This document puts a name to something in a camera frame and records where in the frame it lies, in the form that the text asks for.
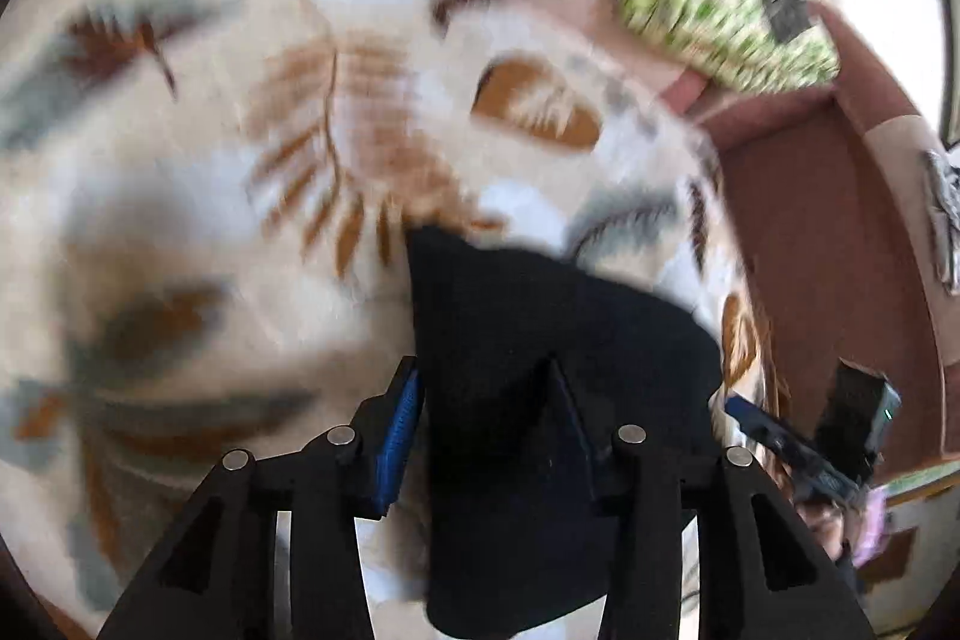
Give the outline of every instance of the leaf pattern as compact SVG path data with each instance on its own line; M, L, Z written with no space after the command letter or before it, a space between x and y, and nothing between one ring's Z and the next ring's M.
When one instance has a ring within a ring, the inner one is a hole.
M251 174L253 186L271 178L284 186L264 228L277 228L309 202L304 258L336 225L334 269L341 279L368 220L376 220L384 266L392 258L391 227L403 215L410 223L439 223L461 234L502 230L502 220L477 212L453 169L414 127L414 76L402 44L376 35L338 42L322 22L327 33L272 60L248 115L255 137L275 126L283 134ZM307 113L312 119L304 124Z
M170 371L219 328L227 295L225 282L203 280L136 298L90 345L68 346L72 380L87 389L108 389Z
M232 6L200 0L104 0L83 9L45 44L21 80L0 94L0 151L35 148L144 55L157 63L176 95L176 78L162 44Z
M66 402L59 386L17 378L0 398L0 459L34 473L46 469L61 451Z
M635 126L647 137L653 140L659 133L656 118L648 110L640 107L637 94L629 86L629 76L621 70L600 66L593 58L587 55L576 54L566 59L566 64L575 73L585 74L592 82L603 86L603 98L607 109L614 115L629 115Z
M66 613L60 610L54 603L48 602L41 595L37 594L40 604L50 615L51 620L57 629L64 636L64 640L93 640L86 630L76 621L70 618Z
M487 66L475 116L568 150L587 152L600 139L600 116L548 63L517 55Z
M704 177L713 188L714 196L723 196L723 170L720 167L720 158L713 145L707 145L709 152L704 154L700 161L704 167Z
M122 591L120 578L100 551L88 511L84 510L70 519L66 533L80 596L93 610L110 610Z
M696 182L690 187L690 242L693 244L693 256L697 261L697 268L704 273L707 263L707 239L709 225L707 225L707 201Z
M757 360L757 329L736 292L724 302L721 328L724 386L731 389Z
M430 17L440 31L440 36L446 36L450 28L450 18L454 12L465 7L490 6L492 0L432 0L430 1Z
M50 391L40 403L21 418L13 430L13 438L45 439L53 434L56 424L64 415L66 399L58 391Z
M171 418L176 419L178 411L175 408L169 410L169 413ZM104 429L104 437L111 444L139 456L176 459L208 468L230 448L253 437L263 437L275 432L289 417L289 413L278 414L264 420L199 428L183 434L138 434Z
M107 438L157 443L162 450L167 448L161 444L165 437L186 442L191 437L210 439L209 432L238 432L223 434L229 444L237 442L232 437L258 437L299 414L312 401L313 394L300 389L163 403L109 400L100 402L91 416ZM169 448L178 450L176 445Z
M357 249L357 242L360 242L363 218L363 194L357 194L349 215L340 225L340 237L337 239L337 277L342 278L347 273L347 267Z
M774 362L773 323L754 285L750 285L750 297L752 309L754 309L754 321L757 325L757 341L760 343L758 349L760 349L760 360L763 366L765 410L776 418L789 420L790 386L786 378L776 369L776 362Z
M157 62L167 87L176 95L176 79L160 52L157 33L147 20L140 20L130 32L118 20L97 20L89 13L70 25L70 37L80 52L64 57L71 71L88 80L106 82L123 71L139 55L149 54ZM168 30L167 36L176 30Z
M620 250L640 251L655 244L679 216L673 194L597 194L571 221L568 256L591 266Z
M113 501L104 482L100 456L89 437L80 439L83 463L83 484L86 488L86 509L90 515L97 547L114 569L120 567L120 525L113 511Z

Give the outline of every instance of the person's hand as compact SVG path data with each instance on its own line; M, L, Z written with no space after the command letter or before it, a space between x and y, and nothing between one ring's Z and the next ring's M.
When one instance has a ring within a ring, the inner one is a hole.
M794 501L790 468L775 458L768 472L784 496ZM799 501L794 504L794 509L831 560L837 561L843 555L845 539L851 541L851 547L856 542L860 528L857 513L845 515L840 507L827 501Z
M806 501L795 504L797 514L803 518L814 538L827 555L837 561L843 555L844 516L836 504Z

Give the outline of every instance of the metal screw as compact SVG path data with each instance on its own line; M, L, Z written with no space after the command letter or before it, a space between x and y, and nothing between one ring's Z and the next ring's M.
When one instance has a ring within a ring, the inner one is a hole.
M626 423L616 430L616 435L631 445L640 445L647 438L646 429L635 423Z
M754 455L739 445L727 451L727 461L736 467L749 467L754 463Z
M247 462L250 460L250 455L247 451L235 450L227 453L227 456L224 456L224 461L221 461L224 469L229 469L230 472L235 472L238 469L243 469L247 466Z
M356 437L356 432L349 426L335 426L326 433L326 441L331 445L349 445Z

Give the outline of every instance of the brown leaf print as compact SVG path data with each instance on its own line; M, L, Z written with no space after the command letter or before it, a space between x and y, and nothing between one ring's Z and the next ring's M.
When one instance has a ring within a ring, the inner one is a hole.
M112 362L134 365L200 335L226 298L218 283L200 283L145 298L104 329L99 351Z
M693 244L693 255L697 260L697 268L700 274L704 273L704 266L707 263L707 239L709 238L709 226L707 226L707 201L704 200L704 194L700 186L695 182L690 183L690 242Z
M704 176L713 188L714 194L723 196L723 170L720 167L720 161L714 153L712 157L704 158L701 162L704 167Z
M43 605L44 609L50 615L54 626L59 629L64 636L64 640L93 640L83 627L60 610L54 603L48 602L48 600L45 600L40 594L37 594L37 599L40 600L40 604Z
M383 266L390 266L390 201L384 199L380 204L380 215L376 218L376 249Z
M80 47L80 53L67 55L64 63L74 73L106 82L134 59L147 54L157 62L171 94L176 95L176 79L160 51L159 42L178 30L171 28L165 30L162 36L157 36L154 27L147 20L141 20L128 32L121 28L117 20L96 20L87 15L70 25L68 33Z
M724 302L722 330L724 386L731 389L757 358L757 329L737 293Z
M270 63L248 127L254 136L278 127L282 136L258 162L251 184L269 178L285 184L265 228L282 223L308 199L314 205L302 233L304 258L338 223L334 268L344 277L363 247L366 205L377 205L376 243L384 266L392 256L390 227L400 215L413 223L438 217L461 232L502 228L495 215L478 213L432 140L414 127L415 78L402 44L374 34L338 41L326 33ZM304 124L307 108L315 114Z
M83 482L86 488L86 507L93 526L93 536L97 540L100 553L107 561L120 566L120 525L113 509L107 485L104 483L103 468L99 456L87 438L80 442L80 458L83 461Z
M760 362L763 367L765 410L774 418L790 418L790 386L776 369L774 362L774 327L755 286L750 285L750 297L760 343Z
M440 31L440 36L446 36L450 28L450 18L454 12L473 6L487 7L492 0L432 0L430 1L430 17Z
M53 429L64 415L66 398L64 394L51 391L40 403L29 410L13 430L13 439L44 439L53 434Z
M270 434L280 423L237 424L201 429L189 434L133 434L105 429L104 436L140 456L174 458L189 464L209 466L230 448L253 437Z
M532 57L519 55L487 66L473 112L568 150L592 150L600 139L597 112L548 63Z
M353 260L357 244L360 242L360 232L363 231L363 194L357 194L352 210L340 225L340 237L337 239L337 277L343 279L347 268Z

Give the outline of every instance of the blue gripper pad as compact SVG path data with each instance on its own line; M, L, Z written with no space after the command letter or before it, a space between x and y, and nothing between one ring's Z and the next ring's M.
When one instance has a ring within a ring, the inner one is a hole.
M414 444L416 424L419 422L424 394L419 373L414 369L407 376L400 391L394 416L387 427L383 443L376 454L376 490L373 506L386 515L390 505L400 496L400 482L407 466L407 458Z

